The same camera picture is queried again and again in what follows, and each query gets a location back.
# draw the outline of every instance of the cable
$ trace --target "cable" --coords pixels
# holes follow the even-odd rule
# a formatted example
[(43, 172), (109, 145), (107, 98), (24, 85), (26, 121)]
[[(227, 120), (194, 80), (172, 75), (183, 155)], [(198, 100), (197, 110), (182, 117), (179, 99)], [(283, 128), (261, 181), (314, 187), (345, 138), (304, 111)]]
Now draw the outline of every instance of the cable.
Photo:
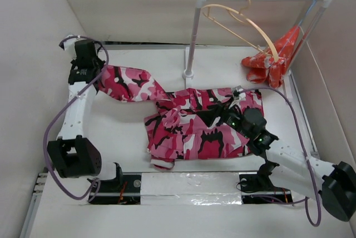
[(249, 191), (249, 192), (246, 192), (246, 191), (244, 191), (244, 190), (239, 189), (239, 188), (238, 188), (239, 185), (241, 185), (241, 182), (239, 182), (239, 183), (236, 185), (236, 189), (238, 189), (240, 192), (243, 192), (244, 194), (254, 194), (254, 193), (258, 192), (258, 191)]
[(271, 87), (268, 87), (268, 86), (254, 87), (254, 88), (250, 88), (250, 89), (245, 89), (245, 90), (241, 91), (240, 93), (244, 93), (244, 92), (248, 92), (248, 91), (255, 91), (255, 90), (271, 90), (271, 91), (274, 91), (274, 92), (278, 93), (287, 102), (287, 104), (288, 104), (288, 106), (289, 106), (289, 108), (290, 108), (290, 110), (291, 110), (291, 112), (293, 114), (293, 119), (294, 119), (294, 122), (295, 122), (296, 131), (298, 133), (300, 145), (301, 145), (301, 148), (303, 149), (303, 153), (304, 153), (304, 156), (305, 156), (305, 159), (306, 159), (306, 165), (308, 167), (308, 170), (309, 170), (309, 173), (310, 173), (310, 177), (312, 179), (311, 181), (312, 181), (312, 184), (313, 184), (315, 200), (317, 202), (317, 207), (318, 207), (318, 219), (317, 219), (317, 222), (313, 223), (312, 219), (310, 218), (309, 209), (308, 209), (308, 199), (305, 199), (305, 212), (306, 212), (306, 216), (307, 216), (310, 224), (313, 225), (314, 227), (318, 227), (320, 225), (321, 220), (322, 220), (322, 207), (320, 205), (320, 198), (319, 198), (319, 194), (318, 194), (317, 183), (315, 182), (315, 177), (314, 177), (314, 174), (313, 174), (313, 169), (312, 169), (312, 166), (310, 164), (309, 159), (307, 158), (308, 157), (308, 153), (306, 152), (306, 149), (305, 149), (305, 146), (304, 146), (304, 142), (303, 142), (303, 138), (301, 137), (301, 132), (300, 132), (298, 120), (296, 119), (296, 114), (295, 114), (295, 111), (293, 109), (293, 106), (289, 102), (288, 98), (284, 96), (284, 94), (282, 94), (280, 91), (278, 91), (276, 89), (273, 89)]
[[(89, 38), (89, 37), (86, 37), (86, 36), (70, 36), (70, 37), (67, 37), (65, 39), (63, 39), (61, 42), (60, 42), (60, 46), (63, 46), (63, 44), (68, 41), (69, 39), (75, 39), (75, 38), (83, 38), (83, 39), (88, 39), (90, 41), (94, 41), (94, 42), (97, 42), (100, 46), (102, 46), (104, 52), (105, 52), (105, 55), (106, 55), (106, 62), (105, 62), (105, 65), (103, 67), (103, 69), (101, 70), (101, 72), (91, 81), (89, 82), (88, 85), (86, 85), (82, 90), (79, 91), (78, 95), (77, 96), (80, 96), (82, 95), (90, 86), (92, 86), (97, 80), (99, 80), (101, 78), (101, 76), (103, 75), (103, 73), (106, 71), (107, 69), (107, 66), (109, 64), (109, 53), (107, 51), (107, 49), (103, 46), (103, 44), (99, 41), (96, 41), (92, 38)], [(89, 193), (90, 191), (92, 190), (92, 188), (94, 187), (94, 185), (97, 183), (97, 189), (94, 193), (94, 195), (90, 198), (89, 201), (92, 201), (96, 194), (99, 192), (99, 188), (100, 188), (100, 180), (98, 178), (95, 178), (92, 183), (90, 184), (88, 190), (82, 195), (82, 196), (75, 196), (74, 194), (72, 194), (71, 192), (69, 192), (65, 187), (64, 185), (60, 182), (60, 180), (58, 179), (58, 177), (56, 176), (55, 174), (55, 171), (51, 165), (51, 161), (50, 161), (50, 157), (48, 155), (48, 152), (47, 152), (47, 144), (48, 144), (48, 134), (51, 130), (51, 128), (53, 127), (53, 125), (55, 124), (55, 122), (61, 117), (62, 114), (64, 114), (64, 112), (75, 102), (75, 100), (78, 99), (77, 96), (74, 96), (73, 99), (71, 99), (65, 106), (62, 110), (60, 110), (60, 112), (53, 118), (53, 120), (50, 122), (50, 124), (47, 126), (46, 130), (45, 130), (45, 133), (43, 135), (43, 154), (44, 154), (44, 160), (45, 160), (45, 163), (46, 163), (46, 166), (48, 168), (48, 172), (51, 174), (53, 180), (55, 181), (55, 183), (58, 185), (58, 187), (66, 194), (68, 195), (70, 198), (74, 199), (74, 200), (82, 200), (84, 199)]]
[(280, 201), (278, 198), (274, 197), (274, 196), (269, 196), (269, 195), (251, 195), (251, 198), (254, 197), (258, 197), (261, 198), (262, 200), (264, 200), (267, 203), (271, 203), (271, 204), (277, 204), (277, 205), (296, 205), (296, 204), (300, 204), (302, 202), (305, 202), (308, 198), (304, 198), (302, 200), (299, 201), (295, 201), (295, 202), (290, 202), (290, 203), (284, 203), (282, 201)]

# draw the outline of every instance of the clothes hanger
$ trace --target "clothes hanger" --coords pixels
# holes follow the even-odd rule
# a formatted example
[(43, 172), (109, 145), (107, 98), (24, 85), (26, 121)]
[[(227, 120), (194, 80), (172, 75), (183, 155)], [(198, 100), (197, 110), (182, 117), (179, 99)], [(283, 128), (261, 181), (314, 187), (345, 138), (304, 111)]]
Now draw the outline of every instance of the clothes hanger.
[[(225, 29), (228, 32), (230, 32), (231, 34), (235, 35), (239, 39), (242, 39), (244, 42), (246, 42), (252, 48), (255, 48), (260, 53), (263, 53), (263, 54), (265, 54), (267, 56), (271, 56), (270, 54), (266, 53), (266, 51), (270, 48), (271, 52), (272, 52), (272, 56), (273, 56), (274, 62), (277, 62), (278, 59), (279, 59), (279, 56), (278, 56), (277, 50), (276, 50), (274, 44), (272, 43), (271, 39), (267, 36), (267, 34), (256, 23), (254, 23), (252, 20), (250, 20), (248, 17), (246, 17), (245, 15), (243, 15), (241, 13), (241, 11), (243, 9), (248, 9), (250, 7), (251, 1), (250, 0), (248, 0), (248, 1), (249, 1), (249, 4), (246, 7), (241, 8), (240, 11), (236, 11), (236, 10), (232, 9), (231, 7), (223, 6), (221, 4), (208, 4), (208, 5), (204, 6), (204, 7), (202, 7), (202, 9), (207, 8), (207, 13), (203, 12), (203, 15), (206, 18), (208, 18), (209, 20), (211, 20), (214, 23), (216, 23), (218, 26), (222, 27), (223, 29)], [(225, 27), (223, 24), (218, 22), (215, 17), (210, 16), (210, 10), (211, 10), (212, 7), (222, 8), (222, 9), (226, 10), (229, 13), (229, 15), (232, 16), (232, 18), (234, 18), (235, 20), (239, 21), (240, 23), (249, 24), (249, 25), (253, 26), (261, 34), (261, 36), (266, 40), (269, 48), (267, 47), (265, 50), (262, 50), (259, 46), (256, 46), (256, 45), (250, 43), (246, 39), (242, 38), (242, 36), (238, 35), (234, 31), (230, 30), (229, 28)], [(244, 21), (238, 19), (234, 14), (241, 16), (244, 19)]]

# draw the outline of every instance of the white clothing rack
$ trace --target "white clothing rack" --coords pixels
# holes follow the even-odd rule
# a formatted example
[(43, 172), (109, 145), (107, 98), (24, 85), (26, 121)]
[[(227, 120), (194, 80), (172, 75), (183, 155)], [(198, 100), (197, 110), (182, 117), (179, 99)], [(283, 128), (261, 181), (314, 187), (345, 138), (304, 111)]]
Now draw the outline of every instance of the white clothing rack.
[[(183, 75), (182, 75), (183, 78), (185, 79), (186, 88), (190, 88), (192, 86), (192, 79), (194, 77), (192, 65), (193, 65), (193, 59), (194, 59), (194, 50), (195, 50), (195, 45), (196, 45), (196, 36), (197, 36), (197, 32), (198, 32), (200, 12), (201, 12), (201, 8), (203, 7), (203, 4), (207, 1), (245, 1), (245, 0), (196, 0), (191, 42), (190, 42), (190, 47), (189, 47), (189, 52), (188, 52), (188, 60), (187, 60), (186, 67), (185, 67), (185, 70), (183, 71)], [(313, 0), (254, 0), (254, 1), (313, 1)], [(294, 50), (292, 57), (291, 57), (291, 63), (289, 65), (288, 69), (290, 69), (290, 67), (292, 66), (298, 53), (305, 45), (310, 34), (312, 33), (315, 26), (321, 19), (323, 13), (325, 12), (325, 10), (329, 7), (330, 3), (332, 2), (332, 0), (316, 0), (316, 1), (322, 1), (323, 4), (322, 4), (322, 6), (320, 6), (318, 12), (315, 14), (313, 20), (311, 21), (308, 28), (306, 29), (302, 39), (300, 40), (296, 49)]]

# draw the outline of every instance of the white backdrop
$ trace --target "white backdrop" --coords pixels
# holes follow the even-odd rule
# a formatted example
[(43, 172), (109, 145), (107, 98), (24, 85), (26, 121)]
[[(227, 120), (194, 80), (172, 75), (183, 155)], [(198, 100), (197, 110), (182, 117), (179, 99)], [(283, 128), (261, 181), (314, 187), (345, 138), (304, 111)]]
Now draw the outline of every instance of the white backdrop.
[(44, 167), (44, 130), (67, 101), (71, 65), (58, 43), (83, 30), (66, 0), (0, 3), (0, 237), (14, 238)]
[[(189, 43), (196, 0), (68, 0), (89, 35), (109, 41)], [(241, 7), (244, 3), (225, 2)], [(252, 2), (246, 15), (271, 38), (295, 22), (301, 2)], [(231, 18), (228, 25), (233, 27)], [(236, 25), (244, 37), (264, 46), (252, 27)], [(245, 45), (206, 18), (201, 19), (199, 44)]]

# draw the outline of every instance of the purple cable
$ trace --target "purple cable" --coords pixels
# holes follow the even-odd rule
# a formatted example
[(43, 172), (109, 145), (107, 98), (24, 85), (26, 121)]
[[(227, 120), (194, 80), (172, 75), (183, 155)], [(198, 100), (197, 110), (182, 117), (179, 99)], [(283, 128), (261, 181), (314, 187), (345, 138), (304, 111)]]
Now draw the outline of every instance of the purple cable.
[[(109, 64), (109, 53), (107, 51), (107, 49), (105, 49), (105, 47), (103, 46), (103, 44), (99, 41), (96, 41), (92, 38), (89, 38), (89, 37), (86, 37), (86, 36), (70, 36), (70, 37), (67, 37), (65, 39), (63, 39), (61, 42), (60, 42), (60, 45), (63, 45), (66, 41), (68, 41), (69, 39), (74, 39), (74, 38), (83, 38), (83, 39), (89, 39), (90, 41), (94, 41), (94, 42), (97, 42), (100, 46), (102, 46), (104, 52), (105, 52), (105, 55), (106, 55), (106, 62), (105, 62), (105, 65), (103, 67), (103, 69), (101, 70), (101, 72), (87, 85), (85, 86), (82, 90), (79, 91), (79, 93), (77, 94), (77, 96), (80, 96), (82, 95), (90, 86), (92, 86), (97, 80), (100, 79), (100, 77), (103, 75), (103, 73), (106, 71), (107, 69), (107, 66)], [(77, 96), (74, 96), (73, 99), (71, 99), (65, 106), (62, 110), (60, 110), (60, 112), (54, 117), (54, 119), (50, 122), (50, 124), (47, 126), (46, 128), (46, 131), (43, 135), (43, 154), (44, 154), (44, 162), (46, 163), (46, 166), (48, 168), (48, 171), (50, 172), (53, 180), (55, 181), (55, 183), (58, 185), (58, 187), (66, 194), (68, 195), (70, 198), (74, 199), (74, 200), (82, 200), (84, 199), (88, 194), (89, 192), (92, 190), (92, 188), (94, 186), (96, 186), (96, 191), (94, 193), (94, 195), (88, 200), (88, 202), (92, 201), (95, 196), (97, 195), (97, 193), (99, 192), (99, 188), (100, 188), (100, 180), (98, 178), (95, 178), (93, 180), (93, 182), (91, 183), (90, 187), (88, 188), (88, 190), (85, 192), (84, 195), (82, 196), (75, 196), (74, 194), (72, 194), (71, 192), (69, 192), (65, 187), (64, 185), (60, 182), (60, 180), (58, 179), (58, 177), (56, 176), (55, 174), (55, 171), (53, 170), (53, 167), (51, 165), (51, 161), (50, 161), (50, 157), (48, 155), (48, 152), (47, 152), (47, 144), (48, 144), (48, 134), (51, 130), (51, 128), (53, 127), (53, 125), (55, 124), (55, 122), (61, 117), (62, 114), (64, 114), (64, 112), (75, 102), (75, 100), (78, 99)]]
[(279, 95), (281, 95), (283, 97), (283, 99), (285, 99), (285, 101), (287, 102), (288, 106), (291, 109), (291, 112), (292, 112), (293, 118), (294, 118), (294, 122), (295, 122), (295, 126), (296, 126), (296, 131), (297, 131), (298, 136), (299, 136), (300, 145), (301, 145), (301, 148), (303, 149), (303, 153), (304, 153), (304, 156), (305, 156), (305, 159), (306, 159), (306, 165), (308, 167), (308, 170), (309, 170), (309, 173), (310, 173), (310, 177), (312, 179), (311, 181), (312, 181), (312, 184), (313, 184), (315, 200), (317, 202), (317, 207), (318, 207), (318, 219), (317, 219), (317, 222), (313, 223), (312, 219), (310, 218), (309, 209), (308, 209), (308, 199), (305, 199), (305, 212), (306, 212), (306, 216), (307, 216), (310, 224), (312, 224), (314, 227), (318, 227), (320, 225), (321, 220), (322, 220), (322, 207), (320, 205), (320, 198), (319, 198), (319, 194), (318, 194), (317, 183), (315, 182), (315, 177), (314, 177), (314, 174), (313, 174), (313, 169), (312, 169), (312, 166), (310, 164), (309, 159), (307, 159), (308, 154), (306, 152), (306, 149), (305, 149), (305, 146), (304, 146), (304, 142), (303, 142), (303, 139), (301, 137), (298, 120), (296, 119), (296, 114), (295, 114), (295, 111), (293, 109), (293, 106), (291, 105), (291, 103), (289, 102), (287, 97), (285, 97), (280, 91), (278, 91), (276, 89), (273, 89), (271, 87), (268, 87), (268, 86), (254, 87), (254, 88), (243, 90), (240, 93), (244, 93), (244, 92), (248, 92), (248, 91), (255, 91), (255, 90), (271, 90), (271, 91), (274, 91), (274, 92), (278, 93)]
[[(269, 195), (251, 195), (251, 198), (253, 198), (253, 197), (259, 197), (259, 198), (261, 198), (262, 200), (264, 200), (264, 201), (266, 201), (266, 202), (268, 202), (268, 203), (271, 203), (271, 204), (278, 204), (278, 205), (296, 205), (296, 204), (305, 202), (306, 199), (308, 199), (308, 198), (306, 197), (306, 198), (304, 198), (304, 199), (302, 199), (302, 200), (299, 200), (299, 201), (290, 202), (290, 203), (285, 203), (285, 202), (280, 201), (278, 198), (273, 197), (273, 196), (269, 196)], [(277, 201), (278, 203), (269, 201), (269, 200), (267, 200), (267, 198), (272, 199), (272, 200), (275, 200), (275, 201)]]

